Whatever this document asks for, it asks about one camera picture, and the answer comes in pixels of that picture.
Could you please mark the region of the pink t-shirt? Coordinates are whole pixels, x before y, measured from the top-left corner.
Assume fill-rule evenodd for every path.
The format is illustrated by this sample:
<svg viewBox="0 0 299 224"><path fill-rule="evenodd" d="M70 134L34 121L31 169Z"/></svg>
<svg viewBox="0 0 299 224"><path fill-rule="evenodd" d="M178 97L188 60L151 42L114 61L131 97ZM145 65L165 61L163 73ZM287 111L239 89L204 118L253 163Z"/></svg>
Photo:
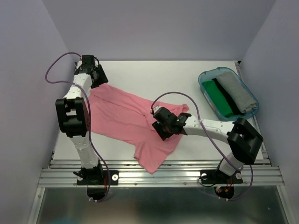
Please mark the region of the pink t-shirt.
<svg viewBox="0 0 299 224"><path fill-rule="evenodd" d="M163 141L152 124L152 101L108 84L90 91L91 131L135 146L134 158L150 174L176 149L181 135Z"/></svg>

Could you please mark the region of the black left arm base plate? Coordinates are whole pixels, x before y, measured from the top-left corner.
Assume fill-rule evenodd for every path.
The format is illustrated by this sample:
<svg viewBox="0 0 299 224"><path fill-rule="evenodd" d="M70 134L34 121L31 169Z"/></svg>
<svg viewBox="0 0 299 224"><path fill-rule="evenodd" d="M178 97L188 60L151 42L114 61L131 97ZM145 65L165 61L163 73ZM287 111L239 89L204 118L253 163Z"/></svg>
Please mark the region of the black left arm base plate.
<svg viewBox="0 0 299 224"><path fill-rule="evenodd" d="M110 185L116 186L119 181L119 171L118 170L110 170ZM102 177L94 176L91 178L82 178L77 177L76 184L78 186L108 186L108 171L104 170L102 172Z"/></svg>

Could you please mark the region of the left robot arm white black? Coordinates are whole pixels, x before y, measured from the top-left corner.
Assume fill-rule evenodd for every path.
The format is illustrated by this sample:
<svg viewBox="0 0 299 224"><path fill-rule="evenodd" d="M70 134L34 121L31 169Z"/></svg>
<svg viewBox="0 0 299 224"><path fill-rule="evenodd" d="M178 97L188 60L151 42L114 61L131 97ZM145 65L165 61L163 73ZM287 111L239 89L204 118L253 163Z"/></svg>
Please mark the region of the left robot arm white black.
<svg viewBox="0 0 299 224"><path fill-rule="evenodd" d="M75 70L74 84L62 99L55 102L59 128L70 138L81 160L80 171L74 173L78 185L100 185L107 180L92 147L91 115L87 104L88 90L107 82L98 60L92 55L83 55Z"/></svg>

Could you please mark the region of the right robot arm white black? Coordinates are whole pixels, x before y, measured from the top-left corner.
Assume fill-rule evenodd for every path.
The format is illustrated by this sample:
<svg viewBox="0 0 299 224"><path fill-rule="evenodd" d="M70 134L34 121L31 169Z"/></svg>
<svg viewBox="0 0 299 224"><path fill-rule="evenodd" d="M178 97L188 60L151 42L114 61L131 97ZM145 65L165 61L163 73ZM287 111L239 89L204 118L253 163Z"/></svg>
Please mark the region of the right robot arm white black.
<svg viewBox="0 0 299 224"><path fill-rule="evenodd" d="M236 175L244 165L253 165L263 142L261 134L246 120L214 121L199 119L189 113L175 115L167 108L157 106L151 111L152 124L162 140L173 135L203 136L219 140L230 146L231 152L223 155L215 170L203 170L201 180L205 185L225 184L229 180L242 183Z"/></svg>

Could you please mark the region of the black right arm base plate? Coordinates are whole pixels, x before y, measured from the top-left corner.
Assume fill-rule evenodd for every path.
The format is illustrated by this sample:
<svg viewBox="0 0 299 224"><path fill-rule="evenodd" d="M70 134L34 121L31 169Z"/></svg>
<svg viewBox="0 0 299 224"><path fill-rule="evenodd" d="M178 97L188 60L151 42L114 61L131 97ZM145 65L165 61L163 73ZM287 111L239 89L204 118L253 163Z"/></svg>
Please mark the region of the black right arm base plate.
<svg viewBox="0 0 299 224"><path fill-rule="evenodd" d="M212 184L241 184L243 183L242 175L240 172L235 171L232 175L224 174L216 169L204 169L200 171L200 179L204 185Z"/></svg>

